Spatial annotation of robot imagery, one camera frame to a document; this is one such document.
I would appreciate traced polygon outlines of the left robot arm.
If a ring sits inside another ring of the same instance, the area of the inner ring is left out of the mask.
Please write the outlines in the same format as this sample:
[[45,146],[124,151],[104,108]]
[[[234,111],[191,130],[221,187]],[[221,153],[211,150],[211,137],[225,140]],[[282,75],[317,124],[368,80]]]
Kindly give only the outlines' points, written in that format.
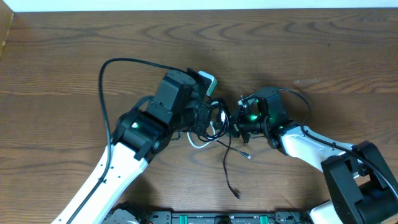
[[135,105],[119,117],[94,171],[54,223],[101,223],[121,194],[166,148],[173,133],[203,134],[210,124],[210,96],[217,80],[209,73],[169,70],[144,111]]

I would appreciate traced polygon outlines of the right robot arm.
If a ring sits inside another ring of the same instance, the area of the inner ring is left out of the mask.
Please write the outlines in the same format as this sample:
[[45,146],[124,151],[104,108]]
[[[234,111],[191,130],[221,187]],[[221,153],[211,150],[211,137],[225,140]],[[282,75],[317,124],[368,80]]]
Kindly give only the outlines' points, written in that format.
[[339,142],[289,118],[280,89],[242,97],[232,115],[234,135],[253,134],[271,148],[323,173],[331,199],[307,213],[310,223],[381,223],[397,214],[397,181],[375,144]]

